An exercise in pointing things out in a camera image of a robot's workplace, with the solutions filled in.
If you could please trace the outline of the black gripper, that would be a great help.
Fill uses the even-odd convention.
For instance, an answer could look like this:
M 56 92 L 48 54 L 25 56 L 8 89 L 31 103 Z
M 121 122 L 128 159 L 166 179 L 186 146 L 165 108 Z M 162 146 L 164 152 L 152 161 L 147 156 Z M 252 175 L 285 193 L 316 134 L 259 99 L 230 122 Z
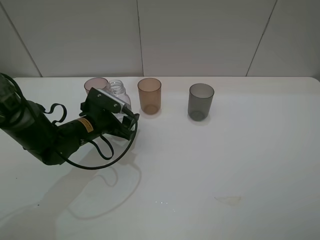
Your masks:
M 79 122 L 88 134 L 110 134 L 128 141 L 132 139 L 132 129 L 140 117 L 138 113 L 133 116 L 124 115 L 122 118 L 124 127 L 122 127 L 110 111 L 91 102 L 82 102 L 80 110 Z

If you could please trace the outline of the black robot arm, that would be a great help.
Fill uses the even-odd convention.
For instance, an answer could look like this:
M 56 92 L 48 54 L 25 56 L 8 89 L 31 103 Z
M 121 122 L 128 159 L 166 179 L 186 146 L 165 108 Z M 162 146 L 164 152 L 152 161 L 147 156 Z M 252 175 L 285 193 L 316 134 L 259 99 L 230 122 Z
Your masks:
M 91 88 L 84 102 L 80 105 L 79 118 L 64 122 L 67 109 L 62 105 L 61 119 L 50 121 L 47 114 L 52 114 L 58 103 L 50 110 L 38 103 L 27 100 L 19 85 L 10 76 L 0 75 L 0 128 L 24 150 L 28 151 L 48 166 L 61 165 L 65 162 L 84 170 L 100 170 L 119 161 L 129 150 L 136 137 L 140 115 L 133 113 L 130 106 L 120 98 Z M 123 153 L 117 157 L 105 156 L 94 142 L 101 138 L 112 154 L 114 148 L 105 138 L 105 134 L 129 141 Z M 92 144 L 101 158 L 108 163 L 101 166 L 83 166 L 68 158 L 81 146 Z

